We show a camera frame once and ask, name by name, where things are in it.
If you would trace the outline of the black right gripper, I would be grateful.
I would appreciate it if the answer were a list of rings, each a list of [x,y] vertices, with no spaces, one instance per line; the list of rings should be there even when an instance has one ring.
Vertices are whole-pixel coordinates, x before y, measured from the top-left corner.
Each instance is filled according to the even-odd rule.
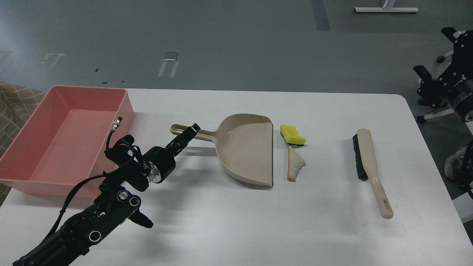
[[[438,109],[449,106],[463,122],[472,122],[472,31],[444,27],[442,34],[453,44],[451,63],[437,78],[423,65],[413,67],[419,76],[417,94],[427,106]]]

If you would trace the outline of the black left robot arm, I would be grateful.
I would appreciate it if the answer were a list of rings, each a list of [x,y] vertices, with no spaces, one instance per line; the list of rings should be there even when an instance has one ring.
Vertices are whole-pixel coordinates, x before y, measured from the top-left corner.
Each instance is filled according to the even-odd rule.
[[[13,262],[14,266],[68,266],[89,252],[127,219],[145,228],[153,222],[142,212],[142,200],[128,191],[123,184],[144,192],[150,183],[162,183],[176,167],[175,157],[197,136],[200,127],[195,123],[184,128],[165,147],[152,147],[146,153],[134,145],[131,135],[120,138],[110,146],[113,133],[119,128],[122,117],[112,124],[105,144],[105,156],[117,169],[103,172],[76,184],[68,193],[59,216],[41,243],[25,256]],[[61,219],[74,196],[88,182],[102,179],[100,195],[84,211]]]

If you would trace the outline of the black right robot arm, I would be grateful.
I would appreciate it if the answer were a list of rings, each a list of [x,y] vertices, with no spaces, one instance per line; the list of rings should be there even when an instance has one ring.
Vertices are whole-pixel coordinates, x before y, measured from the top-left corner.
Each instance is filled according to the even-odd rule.
[[[419,105],[432,110],[449,107],[463,122],[472,122],[472,31],[444,27],[442,34],[453,44],[451,63],[437,78],[422,65],[414,66],[419,76]],[[472,196],[472,142],[447,160],[446,176],[462,192]]]

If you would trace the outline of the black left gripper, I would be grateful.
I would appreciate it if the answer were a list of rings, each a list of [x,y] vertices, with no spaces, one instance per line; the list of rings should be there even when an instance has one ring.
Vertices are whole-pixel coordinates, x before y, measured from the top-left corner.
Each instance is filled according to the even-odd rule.
[[[152,147],[144,154],[144,158],[152,166],[152,171],[149,175],[150,182],[162,183],[172,173],[176,167],[175,155],[173,153],[180,153],[186,148],[200,129],[200,126],[194,123],[192,126],[184,128],[165,148]]]

